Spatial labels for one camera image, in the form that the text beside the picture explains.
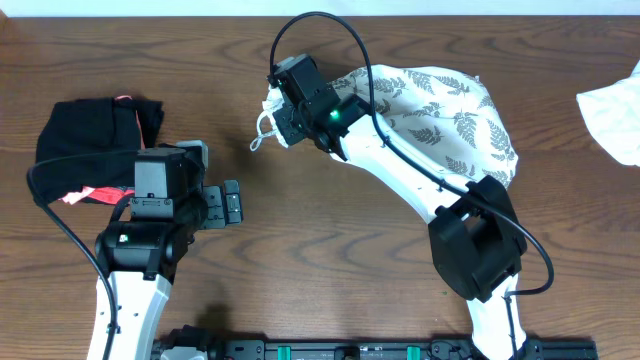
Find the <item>white fern print garment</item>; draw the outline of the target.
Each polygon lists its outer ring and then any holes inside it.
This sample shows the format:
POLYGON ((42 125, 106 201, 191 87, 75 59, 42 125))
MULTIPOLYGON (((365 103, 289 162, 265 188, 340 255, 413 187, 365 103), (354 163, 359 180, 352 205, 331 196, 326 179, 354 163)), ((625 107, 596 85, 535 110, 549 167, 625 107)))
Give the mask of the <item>white fern print garment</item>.
POLYGON ((518 155, 479 77, 435 66, 374 65, 372 74, 361 67, 331 85, 342 99, 373 93, 377 119, 435 162, 434 172, 510 185, 518 155))

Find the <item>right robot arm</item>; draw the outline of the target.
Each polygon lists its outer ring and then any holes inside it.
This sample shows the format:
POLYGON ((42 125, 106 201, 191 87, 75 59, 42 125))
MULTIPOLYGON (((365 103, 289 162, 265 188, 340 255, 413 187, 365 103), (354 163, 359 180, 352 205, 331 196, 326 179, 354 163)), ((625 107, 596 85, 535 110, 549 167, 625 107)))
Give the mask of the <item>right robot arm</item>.
POLYGON ((527 243, 507 193, 518 157, 481 81, 388 65, 329 81, 300 55, 276 64, 268 82, 271 135, 284 147, 311 140, 408 203, 427 224, 437 273, 467 303, 475 352, 522 357, 516 290, 527 243))

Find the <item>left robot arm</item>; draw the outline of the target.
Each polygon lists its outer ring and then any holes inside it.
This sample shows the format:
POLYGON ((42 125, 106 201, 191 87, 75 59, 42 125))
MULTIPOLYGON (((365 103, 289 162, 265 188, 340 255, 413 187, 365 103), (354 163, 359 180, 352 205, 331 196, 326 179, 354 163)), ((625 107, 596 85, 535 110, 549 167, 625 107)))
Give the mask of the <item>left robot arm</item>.
POLYGON ((208 147, 201 141, 142 149, 134 192, 115 207, 96 239, 109 287, 97 291, 91 359, 221 359, 224 346, 185 326, 155 338, 178 262, 199 230, 243 220, 239 184, 206 186, 208 147))

